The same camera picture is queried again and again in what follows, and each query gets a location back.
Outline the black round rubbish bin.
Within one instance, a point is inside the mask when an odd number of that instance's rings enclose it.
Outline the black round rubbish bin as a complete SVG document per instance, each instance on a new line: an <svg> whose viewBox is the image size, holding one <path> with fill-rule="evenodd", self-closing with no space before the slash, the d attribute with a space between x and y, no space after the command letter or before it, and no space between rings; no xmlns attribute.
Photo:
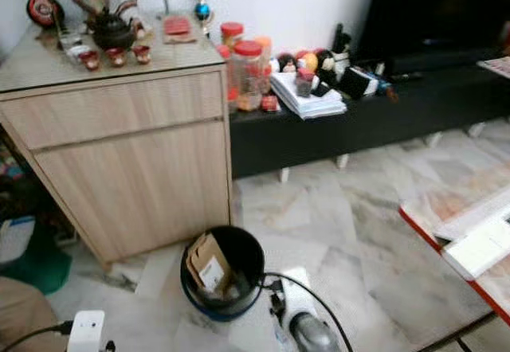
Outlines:
<svg viewBox="0 0 510 352"><path fill-rule="evenodd" d="M181 260L181 287L183 296L196 308L201 315L215 322L232 322L232 320L244 315L261 294L260 280L265 272L265 251L247 229L239 227L214 227L202 233L211 233L225 254L226 262L232 268L232 279L227 287L226 296L207 296L200 291L194 283L192 276L186 270L185 252L192 245L194 238L183 249Z"/></svg>

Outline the white blue box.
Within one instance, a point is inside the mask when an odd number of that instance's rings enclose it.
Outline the white blue box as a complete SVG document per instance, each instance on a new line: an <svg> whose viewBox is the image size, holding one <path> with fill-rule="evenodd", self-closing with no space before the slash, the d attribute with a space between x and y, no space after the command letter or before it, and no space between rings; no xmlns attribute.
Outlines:
<svg viewBox="0 0 510 352"><path fill-rule="evenodd" d="M36 218L33 215L11 218L1 224L0 264L12 264L21 258L28 249L30 239L35 232Z"/></svg>

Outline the green bag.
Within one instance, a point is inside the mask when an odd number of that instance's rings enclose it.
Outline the green bag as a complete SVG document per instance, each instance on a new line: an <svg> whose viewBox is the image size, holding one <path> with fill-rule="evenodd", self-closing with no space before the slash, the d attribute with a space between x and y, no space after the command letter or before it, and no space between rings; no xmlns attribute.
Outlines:
<svg viewBox="0 0 510 352"><path fill-rule="evenodd" d="M35 287L44 295L53 294L65 286L72 267L72 257L59 249L52 239L32 238L22 256L3 264L2 278Z"/></svg>

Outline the small red tea cup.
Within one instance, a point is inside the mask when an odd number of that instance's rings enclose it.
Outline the small red tea cup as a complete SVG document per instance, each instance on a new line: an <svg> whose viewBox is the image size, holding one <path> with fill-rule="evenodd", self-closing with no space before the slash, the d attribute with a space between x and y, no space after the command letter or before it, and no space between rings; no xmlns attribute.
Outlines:
<svg viewBox="0 0 510 352"><path fill-rule="evenodd" d="M113 68L125 65L125 49L106 49L105 54Z"/></svg>
<svg viewBox="0 0 510 352"><path fill-rule="evenodd" d="M80 53L79 60L89 72L95 72L100 67L100 58L98 53L94 50L88 50Z"/></svg>
<svg viewBox="0 0 510 352"><path fill-rule="evenodd" d="M137 44L131 47L132 56L139 65L148 65L151 61L151 47L149 45Z"/></svg>

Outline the light wooden cabinet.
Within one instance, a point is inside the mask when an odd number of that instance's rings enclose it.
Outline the light wooden cabinet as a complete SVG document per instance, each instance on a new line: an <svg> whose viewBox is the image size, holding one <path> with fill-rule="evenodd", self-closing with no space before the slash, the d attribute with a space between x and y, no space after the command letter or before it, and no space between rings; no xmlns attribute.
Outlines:
<svg viewBox="0 0 510 352"><path fill-rule="evenodd" d="M151 45L90 72L32 37L0 69L0 120L102 264L232 222L226 64L214 43Z"/></svg>

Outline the round red black ornament plate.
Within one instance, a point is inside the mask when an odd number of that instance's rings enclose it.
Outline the round red black ornament plate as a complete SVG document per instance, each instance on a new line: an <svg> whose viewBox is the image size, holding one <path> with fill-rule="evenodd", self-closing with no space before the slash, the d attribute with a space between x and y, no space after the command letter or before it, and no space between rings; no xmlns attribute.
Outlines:
<svg viewBox="0 0 510 352"><path fill-rule="evenodd" d="M30 21L43 29L56 28L65 18L65 13L56 0L26 0L25 11Z"/></svg>

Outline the person's leg in beige trousers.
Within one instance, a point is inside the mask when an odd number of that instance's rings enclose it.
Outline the person's leg in beige trousers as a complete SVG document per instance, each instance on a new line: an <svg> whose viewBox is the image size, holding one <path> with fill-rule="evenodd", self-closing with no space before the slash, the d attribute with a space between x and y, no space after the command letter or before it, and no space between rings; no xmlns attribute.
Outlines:
<svg viewBox="0 0 510 352"><path fill-rule="evenodd" d="M49 302L35 287L8 278L0 279L0 341L8 347L32 331L61 323ZM45 331L28 338L8 352L65 352L66 337Z"/></svg>

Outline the black teapot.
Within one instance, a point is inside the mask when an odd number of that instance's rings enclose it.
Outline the black teapot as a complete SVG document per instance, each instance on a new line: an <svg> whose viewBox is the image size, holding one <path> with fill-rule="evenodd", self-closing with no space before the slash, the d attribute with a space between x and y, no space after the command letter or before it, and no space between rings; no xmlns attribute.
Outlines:
<svg viewBox="0 0 510 352"><path fill-rule="evenodd" d="M88 17L87 26L92 32L92 41L102 50L130 49L137 39L134 28L105 7Z"/></svg>

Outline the red box on tray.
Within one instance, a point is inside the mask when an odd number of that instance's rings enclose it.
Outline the red box on tray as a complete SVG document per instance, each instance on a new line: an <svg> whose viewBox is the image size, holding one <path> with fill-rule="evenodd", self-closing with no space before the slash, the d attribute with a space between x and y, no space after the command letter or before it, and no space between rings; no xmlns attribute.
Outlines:
<svg viewBox="0 0 510 352"><path fill-rule="evenodd" d="M190 31L189 18L183 16L167 16L163 19L163 42L165 44L182 44L194 41Z"/></svg>

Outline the brown paper bag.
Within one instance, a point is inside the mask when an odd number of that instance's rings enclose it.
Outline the brown paper bag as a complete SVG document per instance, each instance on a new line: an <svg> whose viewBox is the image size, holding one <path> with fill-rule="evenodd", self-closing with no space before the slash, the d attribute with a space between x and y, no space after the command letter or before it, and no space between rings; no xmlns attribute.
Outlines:
<svg viewBox="0 0 510 352"><path fill-rule="evenodd" d="M227 264L225 254L220 250L214 235L205 233L194 240L183 260L190 278L200 291L204 291L207 296L226 296L232 279L232 268Z"/></svg>

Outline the blue ball ornament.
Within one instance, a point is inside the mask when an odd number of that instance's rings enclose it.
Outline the blue ball ornament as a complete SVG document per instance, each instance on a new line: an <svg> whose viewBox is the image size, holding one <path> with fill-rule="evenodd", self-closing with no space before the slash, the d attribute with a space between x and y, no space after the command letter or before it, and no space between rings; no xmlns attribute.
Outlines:
<svg viewBox="0 0 510 352"><path fill-rule="evenodd" d="M199 0L196 6L194 6L194 17L200 22L207 22L211 20L212 9L208 6L205 0Z"/></svg>

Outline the large red-lidded plastic jar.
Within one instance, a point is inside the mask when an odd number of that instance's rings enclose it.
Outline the large red-lidded plastic jar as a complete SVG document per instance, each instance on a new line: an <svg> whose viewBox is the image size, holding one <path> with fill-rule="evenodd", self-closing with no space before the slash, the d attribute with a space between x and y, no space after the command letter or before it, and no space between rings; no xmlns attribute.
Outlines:
<svg viewBox="0 0 510 352"><path fill-rule="evenodd" d="M237 89L237 109L256 111L262 101L265 83L263 45L252 40L237 41L234 43L229 65Z"/></svg>

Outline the black box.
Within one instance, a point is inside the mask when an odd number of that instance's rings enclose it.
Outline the black box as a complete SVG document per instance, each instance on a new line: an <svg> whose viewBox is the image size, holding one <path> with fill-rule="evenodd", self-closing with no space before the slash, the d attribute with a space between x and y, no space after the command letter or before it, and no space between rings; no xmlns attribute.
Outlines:
<svg viewBox="0 0 510 352"><path fill-rule="evenodd" d="M353 100L364 100L365 97L378 92L379 80L371 72L364 72L357 67L347 67L339 76L335 89Z"/></svg>

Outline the low black TV console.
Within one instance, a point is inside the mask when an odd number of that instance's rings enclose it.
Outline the low black TV console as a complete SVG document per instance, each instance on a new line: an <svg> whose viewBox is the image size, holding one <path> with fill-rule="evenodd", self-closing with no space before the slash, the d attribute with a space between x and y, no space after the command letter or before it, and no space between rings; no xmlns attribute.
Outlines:
<svg viewBox="0 0 510 352"><path fill-rule="evenodd" d="M279 111L229 117L232 177L284 169L510 116L510 79L478 65L425 71L394 83L394 98L348 100L347 111L300 119Z"/></svg>

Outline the red-edged coffee table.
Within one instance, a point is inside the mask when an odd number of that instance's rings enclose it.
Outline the red-edged coffee table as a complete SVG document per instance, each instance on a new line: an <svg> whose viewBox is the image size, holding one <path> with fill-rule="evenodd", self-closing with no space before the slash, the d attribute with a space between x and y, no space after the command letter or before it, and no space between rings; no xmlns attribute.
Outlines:
<svg viewBox="0 0 510 352"><path fill-rule="evenodd" d="M482 178L427 192L398 213L510 324L510 183Z"/></svg>

